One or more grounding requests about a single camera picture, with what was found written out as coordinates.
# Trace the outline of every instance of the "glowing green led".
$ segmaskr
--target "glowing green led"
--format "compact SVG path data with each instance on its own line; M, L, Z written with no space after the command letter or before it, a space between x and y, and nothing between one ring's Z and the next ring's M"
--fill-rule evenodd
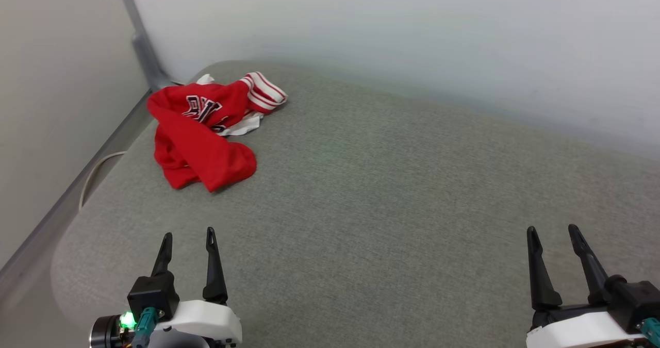
M135 329L135 325L137 325L137 322L135 322L135 318L133 317L133 314L130 312L124 313L120 317L120 324L124 329Z

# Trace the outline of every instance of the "gray fabric surface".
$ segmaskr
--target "gray fabric surface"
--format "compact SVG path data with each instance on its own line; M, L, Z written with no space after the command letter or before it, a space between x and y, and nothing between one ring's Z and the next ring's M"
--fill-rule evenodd
M200 299L209 225L248 347L525 346L531 224L565 304L588 294L569 223L610 274L660 284L660 163L272 64L200 74L250 71L290 96L232 138L256 174L172 190L151 125L57 249L54 294L76 324L126 310L168 231L176 290Z

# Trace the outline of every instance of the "red and white striped ribbed trim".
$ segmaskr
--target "red and white striped ribbed trim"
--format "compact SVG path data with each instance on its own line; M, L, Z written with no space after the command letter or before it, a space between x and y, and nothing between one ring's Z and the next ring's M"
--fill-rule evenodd
M287 101L287 93L283 92L259 72L250 72L241 78L249 88L247 98L261 113L270 113L277 106Z

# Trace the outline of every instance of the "wire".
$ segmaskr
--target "wire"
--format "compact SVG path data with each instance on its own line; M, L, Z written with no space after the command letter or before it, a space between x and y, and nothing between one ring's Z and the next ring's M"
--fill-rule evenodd
M113 158L114 156L122 156L125 153L126 153L126 151L111 153L110 155L105 156L104 158L99 160L96 163L96 165L94 165L94 167L92 167L92 170L89 172L89 176L87 176L87 180L85 180L85 184L82 186L82 192L80 193L80 201L78 202L78 211L80 211L83 208L83 203L85 203L85 195L87 195L87 191L89 190L89 186L90 186L94 176L96 176L99 167L101 167L101 165L103 165L104 162L106 162L107 160Z

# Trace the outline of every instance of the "wall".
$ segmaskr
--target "wall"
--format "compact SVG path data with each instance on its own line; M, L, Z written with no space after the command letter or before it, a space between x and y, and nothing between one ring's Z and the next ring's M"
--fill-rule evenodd
M660 158L660 0L137 0L179 81L265 59Z
M0 0L0 268L147 91L122 0Z

